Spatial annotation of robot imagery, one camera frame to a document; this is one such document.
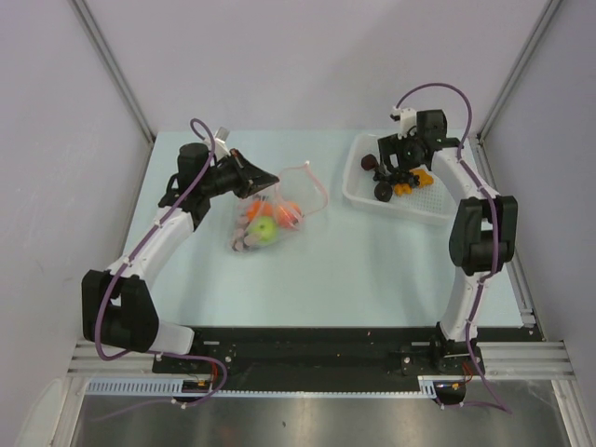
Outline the clear zip top bag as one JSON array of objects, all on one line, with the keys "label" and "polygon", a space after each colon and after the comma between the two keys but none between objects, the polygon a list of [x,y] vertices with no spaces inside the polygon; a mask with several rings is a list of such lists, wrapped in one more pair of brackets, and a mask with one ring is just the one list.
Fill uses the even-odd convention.
[{"label": "clear zip top bag", "polygon": [[306,161],[278,173],[279,181],[237,201],[230,247],[264,249],[304,230],[306,220],[329,204],[327,188]]}]

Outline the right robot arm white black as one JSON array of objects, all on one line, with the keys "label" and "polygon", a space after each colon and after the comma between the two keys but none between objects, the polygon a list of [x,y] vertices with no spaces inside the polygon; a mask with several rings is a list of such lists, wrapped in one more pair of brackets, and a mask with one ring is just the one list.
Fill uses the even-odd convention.
[{"label": "right robot arm white black", "polygon": [[405,352],[422,358],[437,373],[461,373],[477,365],[477,316],[487,283],[510,262],[515,251],[518,202],[502,196],[463,158],[463,140],[447,135],[442,110],[394,109],[397,133],[378,139],[374,196],[387,202],[427,184],[421,171],[434,174],[457,204],[448,242],[456,268],[454,286],[443,317],[426,351]]}]

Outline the grey toy fish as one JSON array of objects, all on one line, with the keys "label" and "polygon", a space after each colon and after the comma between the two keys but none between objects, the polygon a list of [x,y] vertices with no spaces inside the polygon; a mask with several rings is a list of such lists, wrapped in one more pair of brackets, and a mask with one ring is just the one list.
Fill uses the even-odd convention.
[{"label": "grey toy fish", "polygon": [[230,242],[230,247],[233,251],[251,251],[259,247],[261,237],[249,232],[250,225],[251,223],[247,218],[236,220]]}]

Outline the toy peach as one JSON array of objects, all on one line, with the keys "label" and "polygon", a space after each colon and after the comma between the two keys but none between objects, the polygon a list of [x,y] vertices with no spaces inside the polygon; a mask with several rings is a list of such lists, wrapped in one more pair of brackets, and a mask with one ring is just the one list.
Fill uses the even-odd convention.
[{"label": "toy peach", "polygon": [[296,226],[303,217],[300,207],[294,202],[281,202],[274,207],[274,219],[282,228]]}]

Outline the green toy apple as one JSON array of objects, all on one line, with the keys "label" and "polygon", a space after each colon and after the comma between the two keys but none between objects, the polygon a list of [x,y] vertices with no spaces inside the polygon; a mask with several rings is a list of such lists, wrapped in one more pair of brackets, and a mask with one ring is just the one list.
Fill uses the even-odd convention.
[{"label": "green toy apple", "polygon": [[269,245],[278,239],[278,225],[273,217],[256,217],[249,226],[248,235],[255,245]]}]

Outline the dark toy grape bunch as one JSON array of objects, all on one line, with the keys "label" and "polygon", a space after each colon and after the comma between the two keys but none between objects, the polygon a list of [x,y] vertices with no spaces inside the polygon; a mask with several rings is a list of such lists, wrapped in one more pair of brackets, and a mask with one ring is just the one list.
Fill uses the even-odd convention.
[{"label": "dark toy grape bunch", "polygon": [[408,185],[412,188],[420,186],[420,177],[408,170],[397,170],[395,172],[376,169],[372,177],[376,182],[387,182],[391,185]]}]

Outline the orange toy tangerine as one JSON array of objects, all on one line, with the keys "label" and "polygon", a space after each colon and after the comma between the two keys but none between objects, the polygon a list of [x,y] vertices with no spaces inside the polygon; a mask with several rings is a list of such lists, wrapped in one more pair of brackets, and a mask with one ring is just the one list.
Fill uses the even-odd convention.
[{"label": "orange toy tangerine", "polygon": [[254,218],[267,213],[269,203],[262,200],[254,200],[251,204],[246,208],[246,217],[249,222],[251,222]]}]

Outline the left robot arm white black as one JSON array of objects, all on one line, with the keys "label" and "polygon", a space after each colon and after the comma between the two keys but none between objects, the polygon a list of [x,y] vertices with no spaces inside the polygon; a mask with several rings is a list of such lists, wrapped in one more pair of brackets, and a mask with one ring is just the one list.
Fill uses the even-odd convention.
[{"label": "left robot arm white black", "polygon": [[158,203],[153,225],[130,254],[102,271],[88,271],[81,282],[86,340],[124,353],[163,353],[186,372],[199,370],[205,348],[194,331],[161,320],[150,289],[173,253],[201,224],[216,196],[247,198],[278,183],[238,150],[210,150],[191,142],[180,148],[178,170]]}]

